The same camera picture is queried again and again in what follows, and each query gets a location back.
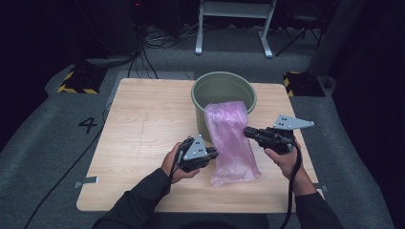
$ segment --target metal stand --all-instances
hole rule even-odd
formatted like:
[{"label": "metal stand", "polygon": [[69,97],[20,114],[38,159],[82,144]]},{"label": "metal stand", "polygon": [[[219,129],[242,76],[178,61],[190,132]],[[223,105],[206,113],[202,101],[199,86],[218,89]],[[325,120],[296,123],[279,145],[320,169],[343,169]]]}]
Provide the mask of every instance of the metal stand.
[{"label": "metal stand", "polygon": [[249,3],[230,3],[230,2],[210,2],[200,1],[199,13],[199,33],[197,35],[196,51],[197,55],[203,52],[203,17],[204,16],[227,16],[227,17],[248,17],[248,18],[265,18],[265,29],[259,31],[259,38],[262,42],[263,49],[267,58],[273,56],[268,45],[266,36],[271,17],[277,0],[272,0],[270,4],[249,4]]}]

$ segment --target bucket rim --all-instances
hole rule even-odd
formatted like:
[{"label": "bucket rim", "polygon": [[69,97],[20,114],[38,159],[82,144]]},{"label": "bucket rim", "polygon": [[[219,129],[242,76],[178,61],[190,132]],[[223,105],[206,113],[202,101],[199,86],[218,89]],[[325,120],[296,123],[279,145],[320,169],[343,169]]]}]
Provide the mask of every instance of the bucket rim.
[{"label": "bucket rim", "polygon": [[200,82],[200,80],[202,80],[202,79],[203,79],[205,76],[207,76],[207,75],[211,75],[211,74],[215,74],[215,73],[225,73],[225,74],[230,74],[230,75],[232,75],[232,76],[236,76],[237,78],[239,78],[239,79],[241,79],[242,81],[244,81],[244,82],[246,83],[246,85],[248,85],[248,87],[251,89],[251,91],[253,91],[253,103],[252,103],[252,105],[250,106],[250,108],[246,110],[246,112],[247,112],[248,114],[250,114],[250,113],[253,111],[253,109],[255,108],[255,106],[256,106],[256,102],[257,102],[256,91],[255,91],[255,89],[253,88],[253,86],[250,84],[250,82],[247,81],[245,78],[241,77],[240,75],[237,75],[237,74],[235,74],[235,73],[230,73],[230,72],[221,72],[221,71],[219,71],[219,72],[205,73],[205,74],[203,74],[200,78],[198,78],[198,79],[194,82],[193,86],[191,87],[191,99],[193,100],[194,105],[195,105],[200,111],[202,111],[202,112],[204,111],[204,108],[203,108],[202,106],[200,106],[200,104],[197,102],[197,99],[196,99],[195,95],[193,94],[193,92],[194,92],[194,89],[196,88],[196,85],[198,84],[198,82]]}]

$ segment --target gray carpet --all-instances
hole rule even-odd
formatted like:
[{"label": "gray carpet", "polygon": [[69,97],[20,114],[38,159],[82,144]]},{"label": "gray carpet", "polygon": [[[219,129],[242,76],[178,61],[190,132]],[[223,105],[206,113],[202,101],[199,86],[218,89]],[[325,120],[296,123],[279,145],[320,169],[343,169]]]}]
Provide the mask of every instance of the gray carpet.
[{"label": "gray carpet", "polygon": [[[276,31],[268,40],[277,52],[288,37],[284,31]],[[146,49],[146,54],[158,75],[187,79],[181,73],[192,73],[196,79],[204,73],[225,71],[250,82],[282,84],[284,72],[307,68],[316,46],[309,34],[279,57],[267,59],[256,28],[207,32],[200,56],[194,54],[195,41],[195,36],[190,37],[169,49]],[[139,59],[130,77],[139,77],[141,71],[142,77],[147,77],[146,73],[154,77],[146,62],[144,65]],[[56,91],[71,67],[50,80],[46,86],[49,98],[0,154],[1,229],[23,228],[41,199],[89,146],[102,127],[103,112],[117,89],[116,82],[126,76],[129,64],[107,72],[100,94],[59,94]],[[179,77],[167,74],[171,72]],[[327,202],[346,228],[394,228],[379,187],[340,123],[330,97],[332,90],[325,92],[326,97],[291,97],[290,101],[297,117],[315,122],[315,127],[302,133],[319,180],[328,187]],[[97,126],[86,134],[86,128],[78,123],[89,117]],[[85,178],[96,143],[45,200],[29,228],[91,228],[103,214],[80,212],[75,207],[80,189],[74,184]],[[279,228],[284,216],[269,214],[270,228]],[[295,215],[288,228],[300,228]]]}]

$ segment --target number 4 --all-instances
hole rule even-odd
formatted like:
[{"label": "number 4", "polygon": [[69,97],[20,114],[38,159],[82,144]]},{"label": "number 4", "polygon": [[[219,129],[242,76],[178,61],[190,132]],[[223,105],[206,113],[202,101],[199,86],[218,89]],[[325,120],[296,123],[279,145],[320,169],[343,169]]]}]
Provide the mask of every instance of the number 4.
[{"label": "number 4", "polygon": [[78,126],[85,126],[87,127],[87,132],[86,134],[88,134],[90,132],[90,129],[92,129],[92,127],[96,126],[97,124],[93,124],[93,122],[95,121],[95,119],[93,117],[89,117],[86,120],[80,122],[78,124]]}]

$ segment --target black sleeve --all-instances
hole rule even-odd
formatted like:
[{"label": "black sleeve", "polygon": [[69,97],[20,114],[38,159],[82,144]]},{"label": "black sleeve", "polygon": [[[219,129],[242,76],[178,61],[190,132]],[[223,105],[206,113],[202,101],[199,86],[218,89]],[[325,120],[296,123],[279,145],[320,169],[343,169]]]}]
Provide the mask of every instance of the black sleeve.
[{"label": "black sleeve", "polygon": [[301,228],[343,228],[337,215],[318,192],[296,197],[295,204]]},{"label": "black sleeve", "polygon": [[162,169],[157,169],[131,191],[125,192],[116,205],[96,221],[93,228],[144,228],[169,188],[167,174]]}]

